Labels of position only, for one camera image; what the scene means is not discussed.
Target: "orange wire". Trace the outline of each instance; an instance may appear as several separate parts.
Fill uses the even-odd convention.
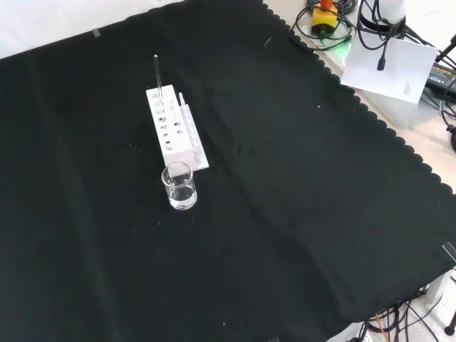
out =
[[[382,323],[380,322],[380,318],[378,317],[378,314],[375,315],[375,318],[377,319],[378,326],[380,326],[380,330],[382,331],[383,335],[385,336],[386,342],[390,342],[388,339],[388,336],[386,335],[385,331],[383,330]]]

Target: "tape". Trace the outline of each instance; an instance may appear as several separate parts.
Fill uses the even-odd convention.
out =
[[[442,248],[448,253],[448,255],[456,261],[456,249],[451,245],[451,243],[447,242],[442,246]]]

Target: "white paper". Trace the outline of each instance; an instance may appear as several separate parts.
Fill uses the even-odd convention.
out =
[[[375,34],[363,33],[363,40],[368,46],[378,46],[381,43]],[[378,71],[378,60],[382,52],[382,48],[375,51],[364,48],[356,36],[345,61],[342,84],[418,103],[435,62],[437,49],[391,39],[386,49],[385,70]]]

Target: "clear glass cup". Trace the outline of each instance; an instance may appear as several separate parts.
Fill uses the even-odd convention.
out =
[[[187,210],[197,201],[193,170],[183,162],[172,162],[162,172],[162,181],[173,208]]]

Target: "yellow device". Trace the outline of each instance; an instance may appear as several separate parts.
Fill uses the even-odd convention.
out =
[[[332,0],[321,0],[320,7],[322,9],[314,8],[313,10],[311,32],[317,36],[327,36],[336,30],[337,7],[333,5]]]

